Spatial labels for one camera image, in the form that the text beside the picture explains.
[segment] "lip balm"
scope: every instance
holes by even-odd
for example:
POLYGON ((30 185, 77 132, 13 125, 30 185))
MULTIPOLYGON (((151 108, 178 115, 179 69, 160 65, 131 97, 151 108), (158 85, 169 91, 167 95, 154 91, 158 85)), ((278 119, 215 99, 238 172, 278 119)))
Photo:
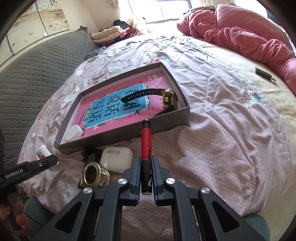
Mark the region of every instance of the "lip balm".
MULTIPOLYGON (((36 152, 36 155, 39 157, 39 159, 42 158, 46 158, 47 156, 50 156, 51 153, 49 152, 49 150, 46 148, 45 145, 42 145, 41 147, 39 147, 39 149, 36 152)), ((53 167, 50 167, 49 170, 52 171, 54 169, 56 165, 54 165, 53 167)))

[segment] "keychain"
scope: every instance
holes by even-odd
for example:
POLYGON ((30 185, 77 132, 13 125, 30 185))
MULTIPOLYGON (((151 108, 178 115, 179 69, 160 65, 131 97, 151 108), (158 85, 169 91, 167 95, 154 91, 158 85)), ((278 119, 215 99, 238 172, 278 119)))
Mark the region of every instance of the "keychain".
POLYGON ((261 69, 255 68, 255 74, 263 77, 266 80, 269 80, 269 81, 271 81, 273 83, 276 83, 276 80, 271 76, 271 74, 266 73, 265 71, 263 71, 261 69))

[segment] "pile of clothes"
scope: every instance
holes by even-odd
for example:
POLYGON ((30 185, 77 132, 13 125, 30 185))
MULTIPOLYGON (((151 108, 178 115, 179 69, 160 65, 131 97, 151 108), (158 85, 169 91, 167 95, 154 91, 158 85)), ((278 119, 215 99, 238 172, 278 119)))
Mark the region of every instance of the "pile of clothes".
POLYGON ((102 29, 100 32, 91 34, 93 42, 99 47, 110 46, 119 41, 134 37, 136 30, 124 21, 116 20, 113 27, 102 29))

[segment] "cushion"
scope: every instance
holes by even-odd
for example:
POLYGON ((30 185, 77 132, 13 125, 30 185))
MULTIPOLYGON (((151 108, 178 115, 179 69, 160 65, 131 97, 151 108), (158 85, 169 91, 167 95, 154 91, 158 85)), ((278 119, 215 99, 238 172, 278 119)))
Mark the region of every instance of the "cushion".
POLYGON ((31 48, 1 71, 5 168, 16 165, 23 141, 46 101, 95 49, 89 33, 80 28, 31 48))

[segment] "gray box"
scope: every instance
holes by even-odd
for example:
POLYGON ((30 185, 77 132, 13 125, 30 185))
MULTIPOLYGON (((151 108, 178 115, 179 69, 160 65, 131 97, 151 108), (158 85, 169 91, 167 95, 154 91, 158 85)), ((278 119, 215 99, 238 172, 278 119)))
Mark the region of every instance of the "gray box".
POLYGON ((62 122, 61 128, 54 141, 54 147, 64 154, 71 154, 74 152, 82 151, 87 146, 97 148, 140 137, 142 124, 141 121, 116 129, 108 130, 99 134, 95 134, 93 136, 81 138, 67 143, 62 143, 64 133, 68 127, 71 117, 74 114, 78 103, 84 96, 105 86, 114 85, 117 81, 124 82, 129 80, 131 77, 142 76, 145 74, 153 73, 155 71, 160 71, 163 73, 163 76, 165 77, 167 83, 170 85, 170 88, 177 95, 179 109, 169 113, 151 117, 150 121, 152 134, 161 131, 167 131, 177 126, 190 126, 190 107, 180 86, 177 84, 176 80, 171 75, 169 70, 162 63, 156 63, 115 76, 81 92, 74 100, 72 106, 70 107, 66 117, 62 122))

